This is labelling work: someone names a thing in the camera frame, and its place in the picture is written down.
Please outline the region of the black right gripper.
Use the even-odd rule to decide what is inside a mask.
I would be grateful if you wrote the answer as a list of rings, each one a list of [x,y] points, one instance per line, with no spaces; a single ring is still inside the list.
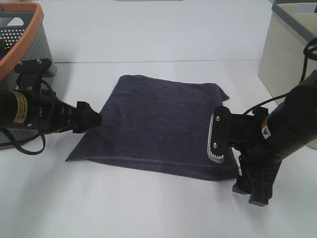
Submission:
[[[241,152],[239,162],[242,174],[237,177],[232,191],[250,195],[249,203],[267,206],[272,188],[285,158],[278,138],[268,126],[267,108],[253,110],[253,115],[230,115],[229,145]]]

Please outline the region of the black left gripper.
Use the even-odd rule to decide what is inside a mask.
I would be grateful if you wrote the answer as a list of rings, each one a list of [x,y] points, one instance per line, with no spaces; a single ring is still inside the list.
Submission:
[[[55,132],[85,133],[102,124],[102,116],[95,112],[88,103],[78,101],[76,107],[60,102]]]

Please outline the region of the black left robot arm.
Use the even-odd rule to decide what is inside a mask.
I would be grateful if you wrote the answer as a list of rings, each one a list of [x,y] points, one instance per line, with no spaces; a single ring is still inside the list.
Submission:
[[[0,92],[0,126],[5,129],[31,130],[41,134],[71,130],[84,133],[102,124],[102,116],[88,103],[77,102],[73,107],[59,100],[55,92]]]

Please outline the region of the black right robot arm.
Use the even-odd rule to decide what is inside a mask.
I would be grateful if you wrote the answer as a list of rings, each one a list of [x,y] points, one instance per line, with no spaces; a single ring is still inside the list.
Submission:
[[[230,145],[240,151],[242,174],[233,191],[266,206],[282,161],[317,137],[317,72],[294,87],[271,113],[233,115]]]

